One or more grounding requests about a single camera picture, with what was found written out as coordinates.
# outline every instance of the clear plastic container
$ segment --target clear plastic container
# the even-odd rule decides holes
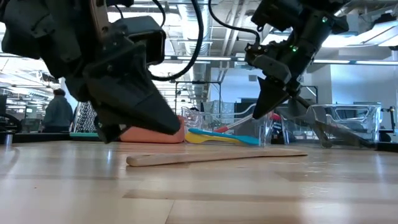
[[[237,123],[243,118],[250,116],[254,111],[254,107],[255,104],[251,105],[242,113],[223,114],[193,111],[189,108],[183,107],[182,116],[185,120],[185,133],[188,133],[190,128],[197,128],[204,131],[214,131],[230,124]],[[273,124],[272,114],[273,113],[269,113],[259,120],[250,118],[247,121],[230,128],[227,132],[225,132],[225,134],[251,136],[257,138],[259,140],[258,146],[270,144]]]
[[[380,116],[380,105],[313,105],[307,110],[306,122],[281,116],[284,142],[319,142],[319,134],[313,128],[318,122],[317,125],[327,124],[330,127],[324,129],[332,144],[352,146],[354,143],[351,140],[354,140],[371,145],[379,140]],[[330,130],[340,130],[342,134],[332,134]]]

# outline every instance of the desk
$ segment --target desk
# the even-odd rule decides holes
[[[132,153],[229,148],[13,146],[0,148],[1,223],[398,223],[394,153],[306,147],[307,157],[126,167]]]

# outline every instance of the patterned cloth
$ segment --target patterned cloth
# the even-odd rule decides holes
[[[94,118],[97,113],[90,102],[80,103],[77,106],[77,115],[75,118],[75,128],[77,133],[96,133]]]

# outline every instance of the dark jacket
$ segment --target dark jacket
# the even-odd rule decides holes
[[[55,96],[45,109],[45,127],[69,127],[73,121],[72,107],[63,96]]]

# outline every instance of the popsicle stick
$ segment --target popsicle stick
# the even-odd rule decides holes
[[[296,149],[268,149],[265,151],[224,151],[224,152],[203,152],[183,154],[152,154],[144,156],[129,156],[127,163],[133,167],[156,166],[165,164],[178,164],[184,162],[205,162],[220,161],[227,159],[244,159],[253,157],[283,157],[283,156],[306,156],[307,153]]]

